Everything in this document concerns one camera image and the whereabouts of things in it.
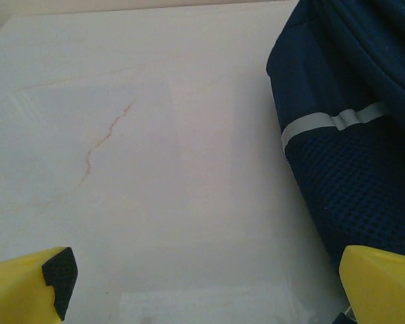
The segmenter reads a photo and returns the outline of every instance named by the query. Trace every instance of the reflective strip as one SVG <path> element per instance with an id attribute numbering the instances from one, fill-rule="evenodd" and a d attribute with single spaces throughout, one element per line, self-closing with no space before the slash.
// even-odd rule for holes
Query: reflective strip
<path id="1" fill-rule="evenodd" d="M 344 130 L 352 125 L 369 123 L 388 114 L 389 111 L 381 102 L 373 103 L 360 111 L 347 109 L 335 117 L 330 116 L 328 113 L 312 113 L 298 118 L 286 126 L 282 132 L 282 146 L 285 150 L 293 137 L 308 130 L 324 127 L 336 127 L 338 130 Z"/>

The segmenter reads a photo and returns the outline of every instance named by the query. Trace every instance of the crack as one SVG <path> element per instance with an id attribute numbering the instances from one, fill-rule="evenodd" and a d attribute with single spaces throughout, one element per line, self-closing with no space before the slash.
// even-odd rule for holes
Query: crack
<path id="1" fill-rule="evenodd" d="M 76 191 L 76 189 L 73 189 L 69 192 L 65 192 L 63 194 L 58 194 L 54 196 L 51 200 L 44 200 L 44 201 L 32 201 L 32 202 L 26 202 L 18 205 L 14 205 L 11 207 L 5 207 L 5 208 L 0 208 L 0 215 L 4 213 L 17 213 L 22 211 L 25 208 L 37 208 L 37 207 L 49 207 L 52 203 L 57 203 L 61 201 L 61 199 L 70 196 Z"/>
<path id="2" fill-rule="evenodd" d="M 90 162 L 90 158 L 92 156 L 92 153 L 97 150 L 104 142 L 106 142 L 112 135 L 113 135 L 113 129 L 114 126 L 117 124 L 117 122 L 126 116 L 126 114 L 129 112 L 129 110 L 132 108 L 133 103 L 131 103 L 130 105 L 128 105 L 124 110 L 123 113 L 115 118 L 115 120 L 112 122 L 112 124 L 109 126 L 108 128 L 108 133 L 101 139 L 99 140 L 96 145 L 90 149 L 87 154 L 86 154 L 86 171 L 84 172 L 84 175 L 82 176 L 82 179 L 80 181 L 80 184 L 78 185 L 78 187 L 80 188 L 82 186 L 82 184 L 84 183 L 84 181 L 86 180 L 86 178 L 90 175 L 91 169 L 92 169 L 92 163 Z"/>
<path id="3" fill-rule="evenodd" d="M 120 72 L 132 70 L 132 69 L 136 69 L 136 68 L 138 68 L 136 71 L 136 74 L 139 74 L 140 70 L 143 70 L 145 68 L 145 66 L 144 66 L 144 64 L 138 64 L 138 65 L 133 65 L 133 66 L 128 66 L 128 67 L 123 67 L 118 70 L 111 70 L 111 71 L 102 72 L 102 73 L 98 73 L 98 74 L 92 74 L 89 76 L 74 76 L 71 78 L 65 78 L 65 79 L 60 79 L 60 80 L 55 80 L 55 81 L 50 81 L 50 82 L 45 82 L 45 83 L 38 83 L 38 84 L 34 84 L 32 86 L 25 86 L 23 88 L 17 89 L 17 91 L 15 91 L 15 92 L 20 92 L 23 90 L 29 90 L 29 89 L 33 89 L 33 88 L 39 88 L 42 86 L 52 86 L 54 84 L 60 84 L 60 83 L 69 82 L 69 81 L 96 78 L 98 76 L 108 76 L 109 74 L 120 73 Z"/>

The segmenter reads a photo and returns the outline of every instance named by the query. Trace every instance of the white table surface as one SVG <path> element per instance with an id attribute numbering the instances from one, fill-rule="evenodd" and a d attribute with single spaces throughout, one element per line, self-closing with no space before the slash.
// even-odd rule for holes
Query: white table surface
<path id="1" fill-rule="evenodd" d="M 66 323 L 322 324 L 343 309 L 265 73 L 295 4 L 0 30 L 0 260 L 71 246 Z"/>

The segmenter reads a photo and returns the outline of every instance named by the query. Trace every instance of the blue fabric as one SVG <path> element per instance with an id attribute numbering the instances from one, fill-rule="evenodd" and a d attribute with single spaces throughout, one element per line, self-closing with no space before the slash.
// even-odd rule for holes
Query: blue fabric
<path id="1" fill-rule="evenodd" d="M 390 2 L 313 0 L 340 51 L 405 131 L 405 1 Z"/>
<path id="2" fill-rule="evenodd" d="M 388 103 L 393 114 L 341 132 L 307 131 L 286 147 L 336 267 L 351 244 L 405 254 L 405 40 L 395 39 L 402 30 L 376 30 L 381 21 L 399 18 L 385 16 L 391 8 L 387 1 L 373 6 L 372 1 L 301 0 L 267 64 L 282 131 L 310 113 L 335 116 L 375 101 Z"/>

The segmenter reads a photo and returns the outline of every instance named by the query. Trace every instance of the red line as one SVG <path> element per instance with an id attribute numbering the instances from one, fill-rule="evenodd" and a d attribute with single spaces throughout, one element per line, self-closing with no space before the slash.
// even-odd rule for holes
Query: red line
<path id="1" fill-rule="evenodd" d="M 84 175 L 83 175 L 83 177 L 82 177 L 82 179 L 81 179 L 80 184 L 78 185 L 78 187 L 81 187 L 81 185 L 84 183 L 84 181 L 86 180 L 86 178 L 90 175 L 90 171 L 91 171 L 91 169 L 92 169 L 92 164 L 91 164 L 91 162 L 90 162 L 90 158 L 91 158 L 92 153 L 93 153 L 95 150 L 97 150 L 104 142 L 106 142 L 106 141 L 113 135 L 114 126 L 116 125 L 116 123 L 117 123 L 121 118 L 123 118 L 123 117 L 126 116 L 126 114 L 129 112 L 129 110 L 132 108 L 132 106 L 133 106 L 133 104 L 128 105 L 128 106 L 123 110 L 123 113 L 122 113 L 119 117 L 115 118 L 115 120 L 113 121 L 113 123 L 112 123 L 112 124 L 109 126 L 109 128 L 108 128 L 108 134 L 107 134 L 104 138 L 102 138 L 100 141 L 98 141 L 98 142 L 96 143 L 96 145 L 95 145 L 91 150 L 89 150 L 89 151 L 87 152 L 87 154 L 86 154 L 86 171 L 85 171 L 85 173 L 84 173 Z"/>

